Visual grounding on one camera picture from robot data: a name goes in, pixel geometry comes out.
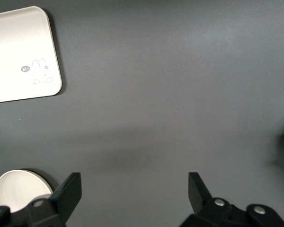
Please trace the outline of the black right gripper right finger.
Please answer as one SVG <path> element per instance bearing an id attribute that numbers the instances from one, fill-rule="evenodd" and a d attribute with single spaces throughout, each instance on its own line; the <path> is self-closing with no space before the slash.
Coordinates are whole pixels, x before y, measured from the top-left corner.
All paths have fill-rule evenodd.
<path id="1" fill-rule="evenodd" d="M 182 227 L 284 227 L 284 220 L 269 206 L 250 204 L 241 210 L 213 197 L 197 172 L 188 175 L 188 197 L 194 213 Z"/>

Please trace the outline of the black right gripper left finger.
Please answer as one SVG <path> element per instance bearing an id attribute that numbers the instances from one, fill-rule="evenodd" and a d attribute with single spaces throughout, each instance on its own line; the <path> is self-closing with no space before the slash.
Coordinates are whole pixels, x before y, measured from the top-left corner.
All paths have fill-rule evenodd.
<path id="1" fill-rule="evenodd" d="M 0 206 L 0 227 L 65 227 L 81 197 L 81 174 L 71 173 L 47 199 L 35 199 L 14 213 Z"/>

